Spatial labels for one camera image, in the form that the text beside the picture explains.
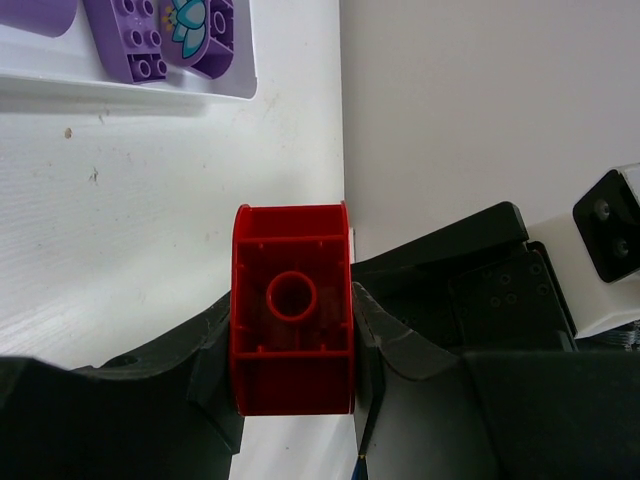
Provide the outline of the lavender half-round brick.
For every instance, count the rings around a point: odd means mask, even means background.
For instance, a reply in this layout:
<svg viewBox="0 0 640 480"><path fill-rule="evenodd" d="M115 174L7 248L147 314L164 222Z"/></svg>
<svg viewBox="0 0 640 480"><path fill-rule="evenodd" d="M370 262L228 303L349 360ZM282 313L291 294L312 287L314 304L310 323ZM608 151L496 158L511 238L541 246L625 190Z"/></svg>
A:
<svg viewBox="0 0 640 480"><path fill-rule="evenodd" d="M72 25L77 0L1 0L1 24L57 38Z"/></svg>

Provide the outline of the red oval brick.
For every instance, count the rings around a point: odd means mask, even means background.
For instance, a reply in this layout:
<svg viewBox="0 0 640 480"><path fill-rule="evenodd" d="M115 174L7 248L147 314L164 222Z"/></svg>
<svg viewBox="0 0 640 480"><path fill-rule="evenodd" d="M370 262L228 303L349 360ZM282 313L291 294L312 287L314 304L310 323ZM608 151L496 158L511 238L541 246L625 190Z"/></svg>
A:
<svg viewBox="0 0 640 480"><path fill-rule="evenodd" d="M229 368L241 415L352 412L349 233L345 203L239 208Z"/></svg>

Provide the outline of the purple brick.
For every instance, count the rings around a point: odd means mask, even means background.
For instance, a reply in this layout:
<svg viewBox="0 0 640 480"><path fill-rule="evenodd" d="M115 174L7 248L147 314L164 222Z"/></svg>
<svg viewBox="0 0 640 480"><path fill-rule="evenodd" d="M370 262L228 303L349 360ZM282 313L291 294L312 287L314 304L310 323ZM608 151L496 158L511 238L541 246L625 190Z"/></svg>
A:
<svg viewBox="0 0 640 480"><path fill-rule="evenodd" d="M158 7L166 61L208 79L229 69L234 58L232 1L163 0Z"/></svg>
<svg viewBox="0 0 640 480"><path fill-rule="evenodd" d="M156 1L84 0L99 59L106 73L125 84L166 79Z"/></svg>

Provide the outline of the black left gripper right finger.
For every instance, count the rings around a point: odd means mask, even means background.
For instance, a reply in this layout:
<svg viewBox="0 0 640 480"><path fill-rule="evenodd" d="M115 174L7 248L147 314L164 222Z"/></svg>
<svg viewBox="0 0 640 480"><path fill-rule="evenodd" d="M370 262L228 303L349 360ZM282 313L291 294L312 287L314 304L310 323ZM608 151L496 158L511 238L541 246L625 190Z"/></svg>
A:
<svg viewBox="0 0 640 480"><path fill-rule="evenodd" d="M431 343L353 288L360 479L635 479L639 357Z"/></svg>

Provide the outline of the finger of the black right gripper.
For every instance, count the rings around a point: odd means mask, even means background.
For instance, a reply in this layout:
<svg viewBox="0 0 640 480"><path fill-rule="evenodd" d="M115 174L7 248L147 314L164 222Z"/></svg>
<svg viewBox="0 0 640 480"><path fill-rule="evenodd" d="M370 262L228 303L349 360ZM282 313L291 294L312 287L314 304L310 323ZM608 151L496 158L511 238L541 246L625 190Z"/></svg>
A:
<svg viewBox="0 0 640 480"><path fill-rule="evenodd" d="M518 207L503 201L439 230L351 266L354 280L418 266L444 266L454 260L520 245L529 234Z"/></svg>

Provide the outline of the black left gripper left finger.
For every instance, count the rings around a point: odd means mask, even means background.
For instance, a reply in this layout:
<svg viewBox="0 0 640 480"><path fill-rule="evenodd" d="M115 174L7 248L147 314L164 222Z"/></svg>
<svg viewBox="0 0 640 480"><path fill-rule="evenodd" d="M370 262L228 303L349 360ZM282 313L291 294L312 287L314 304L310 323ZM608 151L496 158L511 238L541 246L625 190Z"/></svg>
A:
<svg viewBox="0 0 640 480"><path fill-rule="evenodd" d="M1 361L5 479L225 479L244 420L230 300L99 367Z"/></svg>

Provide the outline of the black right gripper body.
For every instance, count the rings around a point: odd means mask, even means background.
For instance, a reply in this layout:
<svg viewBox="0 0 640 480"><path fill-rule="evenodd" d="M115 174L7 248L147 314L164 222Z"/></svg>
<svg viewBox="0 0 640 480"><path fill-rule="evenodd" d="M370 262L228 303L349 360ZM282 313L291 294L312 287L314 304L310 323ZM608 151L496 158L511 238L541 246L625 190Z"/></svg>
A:
<svg viewBox="0 0 640 480"><path fill-rule="evenodd" d="M399 317L454 350L575 349L574 327L541 252L524 243L407 267Z"/></svg>

